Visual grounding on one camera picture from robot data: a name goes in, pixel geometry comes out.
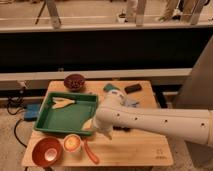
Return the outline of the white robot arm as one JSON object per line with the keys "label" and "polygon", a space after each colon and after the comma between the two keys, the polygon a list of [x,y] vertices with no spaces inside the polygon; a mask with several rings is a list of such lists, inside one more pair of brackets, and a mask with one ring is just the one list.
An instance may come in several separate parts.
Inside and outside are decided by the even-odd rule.
{"label": "white robot arm", "polygon": [[213,148],[213,111],[207,109],[159,109],[124,106],[126,96],[120,90],[109,91],[95,115],[82,126],[111,138],[113,126],[128,127]]}

